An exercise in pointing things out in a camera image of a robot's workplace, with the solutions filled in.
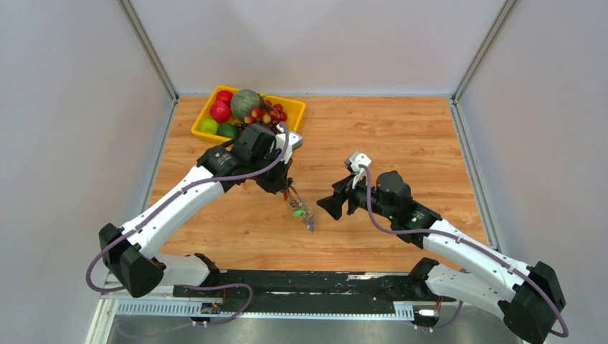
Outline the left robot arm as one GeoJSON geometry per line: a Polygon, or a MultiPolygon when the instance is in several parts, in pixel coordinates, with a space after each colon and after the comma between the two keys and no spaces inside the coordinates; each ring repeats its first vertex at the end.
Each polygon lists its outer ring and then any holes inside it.
{"type": "Polygon", "coordinates": [[[189,172],[155,204],[121,226],[99,232],[100,259],[119,281],[119,290],[143,297],[158,286],[191,285],[203,297],[219,288],[213,262],[202,254],[167,255],[166,241],[200,209],[233,186],[253,180],[278,194],[290,185],[288,169],[302,137],[284,124],[274,133],[249,125],[240,137],[207,149],[189,172]]]}

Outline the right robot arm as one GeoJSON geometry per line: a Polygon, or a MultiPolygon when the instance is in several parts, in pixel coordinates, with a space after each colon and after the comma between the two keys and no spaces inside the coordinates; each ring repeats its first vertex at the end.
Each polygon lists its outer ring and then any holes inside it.
{"type": "Polygon", "coordinates": [[[370,175],[364,168],[334,183],[332,195],[317,204],[335,220],[341,218],[344,204],[348,214],[363,209],[378,230],[464,268],[459,272],[434,259],[421,259],[410,272],[415,297],[424,300],[434,294],[478,307],[500,318],[527,343],[544,343],[548,335],[569,336],[561,314],[566,300],[551,266],[531,266],[464,234],[415,201],[398,172],[382,173],[375,185],[366,181],[370,175]]]}

